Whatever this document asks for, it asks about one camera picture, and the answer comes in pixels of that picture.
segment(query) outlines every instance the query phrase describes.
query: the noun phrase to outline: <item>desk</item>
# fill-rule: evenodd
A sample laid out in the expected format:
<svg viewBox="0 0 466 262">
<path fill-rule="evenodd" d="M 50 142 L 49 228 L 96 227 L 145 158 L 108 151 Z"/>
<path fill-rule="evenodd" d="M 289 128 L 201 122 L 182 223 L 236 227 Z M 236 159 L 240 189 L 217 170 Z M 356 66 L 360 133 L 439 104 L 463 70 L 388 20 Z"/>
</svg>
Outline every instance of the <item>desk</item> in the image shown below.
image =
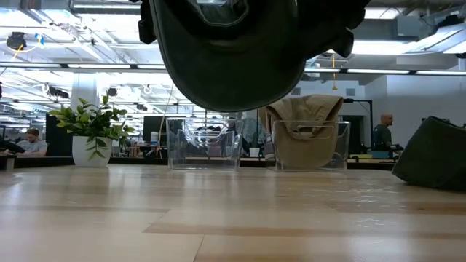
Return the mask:
<svg viewBox="0 0 466 262">
<path fill-rule="evenodd" d="M 466 261 L 466 194 L 379 170 L 45 167 L 0 195 L 6 261 Z"/>
</svg>

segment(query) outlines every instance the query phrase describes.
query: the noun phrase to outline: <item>fluorescent light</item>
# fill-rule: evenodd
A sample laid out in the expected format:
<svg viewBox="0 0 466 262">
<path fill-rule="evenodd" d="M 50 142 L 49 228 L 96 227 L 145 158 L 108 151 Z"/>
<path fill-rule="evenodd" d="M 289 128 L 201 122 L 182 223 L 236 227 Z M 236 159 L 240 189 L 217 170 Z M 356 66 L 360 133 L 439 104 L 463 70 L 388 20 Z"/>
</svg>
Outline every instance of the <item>fluorescent light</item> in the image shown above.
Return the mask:
<svg viewBox="0 0 466 262">
<path fill-rule="evenodd" d="M 338 73 L 339 68 L 305 68 L 304 73 Z"/>
<path fill-rule="evenodd" d="M 462 42 L 461 44 L 458 44 L 455 47 L 452 47 L 452 48 L 446 50 L 443 53 L 444 54 L 462 54 L 462 53 L 466 53 L 466 41 Z"/>
<path fill-rule="evenodd" d="M 51 63 L 0 63 L 2 67 L 20 67 L 20 68 L 59 68 L 59 64 Z"/>
<path fill-rule="evenodd" d="M 165 65 L 138 65 L 139 69 L 159 69 L 159 70 L 165 70 L 167 69 Z"/>
<path fill-rule="evenodd" d="M 135 4 L 75 4 L 73 8 L 96 8 L 96 9 L 140 9 Z"/>
<path fill-rule="evenodd" d="M 5 127 L 17 127 L 17 128 L 28 128 L 29 124 L 0 124 L 4 125 Z"/>
<path fill-rule="evenodd" d="M 407 50 L 407 52 L 432 52 L 435 50 L 430 50 L 437 44 L 447 40 L 452 37 L 454 34 L 458 33 L 459 30 L 453 30 L 449 32 L 436 33 L 432 36 L 422 39 L 421 41 L 413 44 L 413 47 Z"/>
<path fill-rule="evenodd" d="M 130 69 L 130 65 L 109 64 L 68 64 L 69 68 L 103 68 L 103 69 Z"/>
<path fill-rule="evenodd" d="M 416 74 L 424 76 L 466 76 L 466 71 L 417 71 Z"/>
<path fill-rule="evenodd" d="M 409 74 L 409 70 L 348 69 L 352 74 Z"/>
<path fill-rule="evenodd" d="M 352 47 L 352 54 L 355 55 L 401 55 L 407 52 L 412 43 L 401 41 L 360 41 L 356 40 Z"/>
<path fill-rule="evenodd" d="M 395 19 L 405 8 L 387 9 L 387 8 L 366 8 L 364 19 Z"/>
</svg>

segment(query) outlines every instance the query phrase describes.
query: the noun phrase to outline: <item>potted plant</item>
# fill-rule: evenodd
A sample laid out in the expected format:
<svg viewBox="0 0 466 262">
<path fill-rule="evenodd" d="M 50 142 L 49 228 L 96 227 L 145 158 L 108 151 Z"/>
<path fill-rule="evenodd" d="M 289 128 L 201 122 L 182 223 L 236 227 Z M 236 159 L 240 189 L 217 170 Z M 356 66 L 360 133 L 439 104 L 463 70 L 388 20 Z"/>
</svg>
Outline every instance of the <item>potted plant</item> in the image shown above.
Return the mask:
<svg viewBox="0 0 466 262">
<path fill-rule="evenodd" d="M 110 160 L 112 141 L 126 140 L 132 127 L 125 122 L 111 127 L 110 120 L 119 121 L 127 111 L 119 110 L 108 104 L 108 95 L 102 99 L 103 105 L 97 107 L 84 99 L 74 112 L 71 108 L 61 107 L 59 111 L 49 112 L 60 121 L 68 133 L 73 133 L 73 160 L 78 167 L 105 167 Z"/>
<path fill-rule="evenodd" d="M 258 147 L 258 136 L 257 132 L 254 132 L 253 140 L 251 141 L 249 148 L 249 157 L 259 157 L 261 149 Z"/>
</svg>

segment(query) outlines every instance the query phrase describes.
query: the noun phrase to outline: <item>person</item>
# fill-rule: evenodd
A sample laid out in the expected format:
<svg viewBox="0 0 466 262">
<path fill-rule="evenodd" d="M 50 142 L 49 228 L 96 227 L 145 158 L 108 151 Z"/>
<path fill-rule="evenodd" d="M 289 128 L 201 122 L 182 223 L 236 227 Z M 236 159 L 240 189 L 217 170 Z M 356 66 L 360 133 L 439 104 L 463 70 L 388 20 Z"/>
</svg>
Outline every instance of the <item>person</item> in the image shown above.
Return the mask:
<svg viewBox="0 0 466 262">
<path fill-rule="evenodd" d="M 388 127 L 393 125 L 392 114 L 382 114 L 380 116 L 380 124 L 374 128 L 374 150 L 377 151 L 391 151 L 392 132 Z M 401 155 L 400 151 L 395 151 L 396 154 Z"/>
<path fill-rule="evenodd" d="M 17 156 L 45 156 L 47 153 L 47 143 L 39 140 L 39 131 L 35 128 L 26 131 L 26 140 L 20 141 L 17 145 L 25 150 L 24 153 L 17 153 Z"/>
</svg>

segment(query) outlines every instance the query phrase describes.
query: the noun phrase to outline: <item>ceiling light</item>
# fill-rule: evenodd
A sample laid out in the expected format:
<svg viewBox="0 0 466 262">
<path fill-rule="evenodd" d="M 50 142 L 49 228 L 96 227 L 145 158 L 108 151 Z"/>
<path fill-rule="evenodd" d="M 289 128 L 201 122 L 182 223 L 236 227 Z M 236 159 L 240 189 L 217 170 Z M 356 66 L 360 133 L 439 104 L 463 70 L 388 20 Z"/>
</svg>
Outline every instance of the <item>ceiling light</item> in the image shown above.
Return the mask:
<svg viewBox="0 0 466 262">
<path fill-rule="evenodd" d="M 59 64 L 51 63 L 0 63 L 2 67 L 19 67 L 19 68 L 59 68 Z"/>
<path fill-rule="evenodd" d="M 352 74 L 409 74 L 409 70 L 348 69 Z"/>
<path fill-rule="evenodd" d="M 304 73 L 338 73 L 338 68 L 305 68 Z"/>
<path fill-rule="evenodd" d="M 75 4 L 73 8 L 90 9 L 140 9 L 140 5 L 135 4 Z"/>
<path fill-rule="evenodd" d="M 452 47 L 452 48 L 446 50 L 443 53 L 444 54 L 462 54 L 462 53 L 466 53 L 466 41 L 462 42 L 461 44 L 458 44 L 455 47 Z"/>
<path fill-rule="evenodd" d="M 417 71 L 416 74 L 424 76 L 466 76 L 466 71 Z"/>
<path fill-rule="evenodd" d="M 351 53 L 354 55 L 401 55 L 407 52 L 412 43 L 401 41 L 361 41 L 356 40 Z"/>
<path fill-rule="evenodd" d="M 109 64 L 68 64 L 69 68 L 102 68 L 102 69 L 130 69 L 130 65 Z"/>
<path fill-rule="evenodd" d="M 366 8 L 364 19 L 395 19 L 405 8 Z"/>
<path fill-rule="evenodd" d="M 138 65 L 139 69 L 158 69 L 158 70 L 165 70 L 167 69 L 165 65 Z"/>
</svg>

